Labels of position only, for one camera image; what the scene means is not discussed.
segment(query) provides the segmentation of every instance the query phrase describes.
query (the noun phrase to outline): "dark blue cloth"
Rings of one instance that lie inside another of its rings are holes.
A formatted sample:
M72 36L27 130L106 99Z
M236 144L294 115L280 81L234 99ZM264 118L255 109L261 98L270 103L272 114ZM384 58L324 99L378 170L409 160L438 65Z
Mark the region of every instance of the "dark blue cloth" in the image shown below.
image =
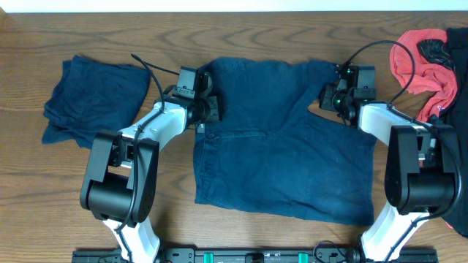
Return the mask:
M196 134L195 202L248 212L370 225L375 137L307 107L335 64L218 58L205 66L223 120Z
M42 143L75 139L91 148L102 129L132 125L145 99L149 73L130 65L109 65L75 56L64 61L63 75L44 105L49 125Z

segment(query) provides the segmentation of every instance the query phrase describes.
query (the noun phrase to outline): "wooden table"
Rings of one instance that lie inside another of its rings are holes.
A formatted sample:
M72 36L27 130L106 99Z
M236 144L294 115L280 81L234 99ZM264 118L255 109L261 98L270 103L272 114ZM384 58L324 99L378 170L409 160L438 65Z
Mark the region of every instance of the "wooden table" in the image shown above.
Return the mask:
M468 13L16 14L0 17L0 25L0 261L69 262L76 249L115 248L117 242L78 201L89 150L74 141L41 144L48 124L43 105L60 80L62 61L79 54L128 64L135 63L129 55L134 52L176 71L219 56L340 63L369 42L397 40L410 29L466 27ZM376 65L378 97L386 100L400 89L388 68L389 50L372 47L355 59ZM177 81L159 72L158 77L163 85ZM152 83L138 118L157 94ZM430 95L405 94L396 104L415 115ZM316 104L310 110L320 112ZM193 145L193 131L186 131L159 155L150 217L163 240L201 248L293 248L325 239L355 244L366 230L195 205ZM382 144L375 150L376 217L385 203L386 150ZM441 262L468 261L468 240L442 219L422 226L409 244L434 246Z

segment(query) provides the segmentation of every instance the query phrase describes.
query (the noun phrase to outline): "red cloth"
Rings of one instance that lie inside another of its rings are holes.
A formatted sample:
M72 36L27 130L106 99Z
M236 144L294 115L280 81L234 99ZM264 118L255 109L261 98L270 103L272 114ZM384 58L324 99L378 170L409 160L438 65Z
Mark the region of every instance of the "red cloth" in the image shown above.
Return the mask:
M408 47L416 63L415 77L407 91L413 94L424 91L436 92L416 116L419 121L428 121L434 114L439 116L440 110L448 107L455 99L458 89L453 71L437 64L430 64L419 54L416 44L424 39L441 39L447 42L447 34L440 29L410 30L398 39L398 42ZM390 69L401 87L404 87L411 76L411 59L406 51L397 45L394 45L390 51Z

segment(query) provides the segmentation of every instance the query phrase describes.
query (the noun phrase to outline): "black cloth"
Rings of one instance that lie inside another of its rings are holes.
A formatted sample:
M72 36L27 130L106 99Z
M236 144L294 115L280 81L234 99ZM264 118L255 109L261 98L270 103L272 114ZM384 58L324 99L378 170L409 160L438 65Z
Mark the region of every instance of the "black cloth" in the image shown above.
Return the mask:
M223 120L196 133L195 202L342 224L374 222L375 137L310 113L336 65L218 58Z
M461 150L463 196L455 210L444 219L460 234L468 237L468 28L448 29L448 51L455 65L458 98L446 114L446 123L458 135Z
M149 73L130 65L109 65L75 56L63 62L63 75L44 105L49 125L42 143L75 139L91 148L102 129L132 125L145 99Z
M429 63L439 64L444 68L453 70L453 61L445 43L440 39L425 39L418 44L419 54Z

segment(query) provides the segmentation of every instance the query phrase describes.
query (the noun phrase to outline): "wood surface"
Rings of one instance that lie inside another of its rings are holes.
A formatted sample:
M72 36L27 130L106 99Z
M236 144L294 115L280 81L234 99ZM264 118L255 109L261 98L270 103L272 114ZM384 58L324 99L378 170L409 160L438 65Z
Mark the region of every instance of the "wood surface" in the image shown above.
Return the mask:
M117 246L109 229L80 207L89 150L74 141L41 144L48 124L43 105L61 78L61 62L75 54L136 64L129 55L133 52L175 71L220 56L341 63L369 42L397 40L410 29L466 26L466 12L8 15L0 27L0 261L69 262L76 249ZM372 47L355 59L376 65L379 99L390 99L401 88L389 70L389 50L389 45ZM172 75L157 75L163 85L177 81ZM396 105L415 115L430 95L405 94ZM138 118L157 97L152 83ZM316 104L309 109L334 117ZM186 131L159 155L150 217L163 240L200 248L311 248L321 240L356 244L366 230L195 205L193 145L194 133ZM372 194L376 217L385 204L386 151L377 144ZM468 262L468 240L442 219L423 225L408 244L435 247L441 262Z

